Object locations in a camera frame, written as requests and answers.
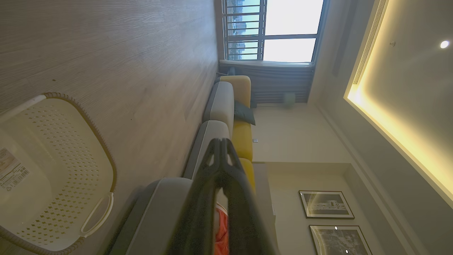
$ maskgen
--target yellow sofa cushion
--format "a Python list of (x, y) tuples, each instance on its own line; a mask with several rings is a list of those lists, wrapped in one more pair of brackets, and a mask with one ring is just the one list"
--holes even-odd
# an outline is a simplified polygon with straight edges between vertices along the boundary
[(255, 172), (253, 171), (252, 162), (242, 157), (239, 158), (239, 161), (241, 162), (244, 172), (246, 172), (247, 180), (249, 180), (253, 192), (255, 192)]
[(241, 102), (250, 108), (251, 82), (245, 75), (221, 76), (220, 81), (229, 82), (233, 85), (234, 100)]
[(234, 121), (231, 142), (238, 157), (253, 160), (252, 128), (249, 123), (240, 120)]

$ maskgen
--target picture frame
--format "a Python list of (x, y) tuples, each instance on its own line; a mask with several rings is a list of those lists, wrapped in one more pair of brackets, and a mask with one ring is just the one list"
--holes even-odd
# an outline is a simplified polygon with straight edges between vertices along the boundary
[(359, 226), (308, 226), (317, 255), (372, 255)]
[(355, 219), (341, 191), (299, 191), (307, 218)]

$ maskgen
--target window frame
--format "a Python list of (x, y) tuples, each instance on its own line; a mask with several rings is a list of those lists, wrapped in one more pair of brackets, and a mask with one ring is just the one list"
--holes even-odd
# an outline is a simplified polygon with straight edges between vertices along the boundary
[[(253, 49), (257, 49), (256, 53), (256, 59), (235, 59), (239, 61), (257, 61), (257, 60), (263, 60), (264, 58), (264, 52), (265, 52), (265, 40), (269, 39), (304, 39), (304, 38), (315, 38), (316, 42), (314, 45), (313, 49), (313, 55), (312, 55), (312, 61), (310, 63), (316, 63), (316, 60), (318, 58), (318, 51), (319, 51), (319, 46), (321, 44), (321, 39), (322, 39), (322, 33), (324, 31), (324, 25), (327, 17), (327, 9), (329, 6), (329, 1), (330, 0), (324, 0), (323, 1), (323, 6), (321, 9), (321, 15), (319, 17), (319, 25), (318, 25), (318, 31), (316, 34), (286, 34), (286, 35), (265, 35), (265, 29), (266, 29), (266, 8), (267, 8), (267, 0), (260, 0), (259, 5), (237, 5), (237, 6), (227, 6), (228, 2), (227, 0), (223, 1), (223, 34), (224, 34), (224, 53), (225, 53), (225, 59), (226, 60), (231, 60), (230, 56), (232, 55), (251, 55), (251, 54), (230, 54), (231, 49), (247, 49), (245, 48), (230, 48), (229, 45), (231, 43), (241, 43), (241, 42), (247, 42), (247, 41), (257, 41), (258, 42), (258, 47), (253, 47)], [(248, 6), (259, 6), (260, 7), (260, 12), (255, 12), (255, 13), (228, 13), (228, 8), (237, 8), (237, 7), (248, 7)], [(259, 15), (259, 22), (258, 25), (258, 34), (257, 35), (228, 35), (229, 31), (232, 30), (238, 30), (238, 29), (229, 29), (228, 25), (233, 24), (233, 23), (246, 23), (246, 22), (256, 22), (256, 21), (239, 21), (239, 22), (234, 22), (234, 21), (228, 21), (228, 17), (231, 16), (245, 16), (245, 15)]]

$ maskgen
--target sofa armrest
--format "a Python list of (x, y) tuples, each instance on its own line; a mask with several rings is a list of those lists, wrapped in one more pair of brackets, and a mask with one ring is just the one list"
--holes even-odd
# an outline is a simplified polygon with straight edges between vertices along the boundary
[(251, 82), (248, 76), (221, 76), (220, 81), (231, 83), (233, 85), (234, 100), (237, 100), (250, 108)]

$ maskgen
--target dark green pillow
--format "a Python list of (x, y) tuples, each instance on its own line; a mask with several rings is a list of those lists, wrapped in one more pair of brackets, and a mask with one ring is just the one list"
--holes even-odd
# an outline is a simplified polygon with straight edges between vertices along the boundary
[(252, 109), (236, 100), (234, 100), (234, 119), (255, 125), (255, 117), (253, 116)]

